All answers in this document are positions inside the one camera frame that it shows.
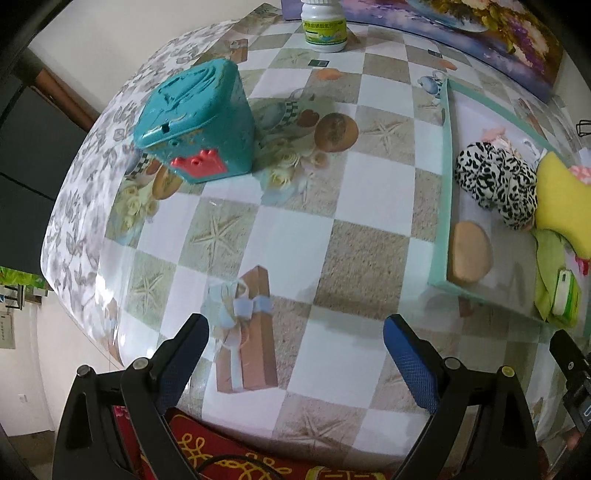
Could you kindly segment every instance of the green cloth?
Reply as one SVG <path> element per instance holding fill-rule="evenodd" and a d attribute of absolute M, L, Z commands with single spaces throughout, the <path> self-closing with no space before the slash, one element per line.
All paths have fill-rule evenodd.
<path fill-rule="evenodd" d="M 24 285 L 47 288 L 45 278 L 6 267 L 0 267 L 0 285 Z"/>
<path fill-rule="evenodd" d="M 559 234 L 552 230 L 531 231 L 537 241 L 538 248 L 535 259 L 535 300 L 534 304 L 542 319 L 557 326 L 567 328 L 571 325 L 552 314 L 554 293 L 558 283 L 558 272 L 564 268 L 564 246 Z"/>

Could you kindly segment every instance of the bottle label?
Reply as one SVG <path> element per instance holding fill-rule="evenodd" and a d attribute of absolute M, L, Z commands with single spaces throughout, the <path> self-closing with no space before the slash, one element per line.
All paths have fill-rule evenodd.
<path fill-rule="evenodd" d="M 314 45 L 338 45 L 347 41 L 347 22 L 345 19 L 328 22 L 308 22 L 302 20 L 306 41 Z"/>

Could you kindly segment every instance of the white wall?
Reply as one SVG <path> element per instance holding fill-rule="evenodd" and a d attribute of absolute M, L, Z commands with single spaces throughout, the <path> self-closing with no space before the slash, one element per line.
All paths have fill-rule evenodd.
<path fill-rule="evenodd" d="M 566 53 L 560 64 L 554 91 L 564 100 L 575 124 L 583 118 L 591 119 L 591 90 Z"/>
<path fill-rule="evenodd" d="M 86 364 L 101 374 L 108 372 L 111 366 L 109 359 L 78 328 L 52 291 L 37 312 L 37 324 L 41 376 L 57 431 L 76 369 Z"/>
<path fill-rule="evenodd" d="M 14 313 L 16 349 L 0 349 L 0 423 L 8 436 L 54 430 L 41 380 L 37 308 Z M 19 394 L 27 396 L 20 402 Z"/>
<path fill-rule="evenodd" d="M 267 0 L 280 6 L 281 0 Z M 168 40 L 262 0 L 73 0 L 30 49 L 99 112 Z"/>

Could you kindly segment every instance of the framed canvas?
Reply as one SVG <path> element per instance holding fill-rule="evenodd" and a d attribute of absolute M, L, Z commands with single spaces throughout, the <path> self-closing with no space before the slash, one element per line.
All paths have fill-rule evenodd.
<path fill-rule="evenodd" d="M 517 0 L 342 0 L 347 20 L 422 35 L 455 47 L 549 100 L 563 49 Z M 282 0 L 296 20 L 300 0 Z"/>

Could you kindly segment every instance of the small black square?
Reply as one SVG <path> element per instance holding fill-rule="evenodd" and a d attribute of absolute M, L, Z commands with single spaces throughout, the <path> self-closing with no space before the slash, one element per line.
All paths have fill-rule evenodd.
<path fill-rule="evenodd" d="M 310 60 L 308 67 L 327 67 L 328 65 L 328 60 Z"/>

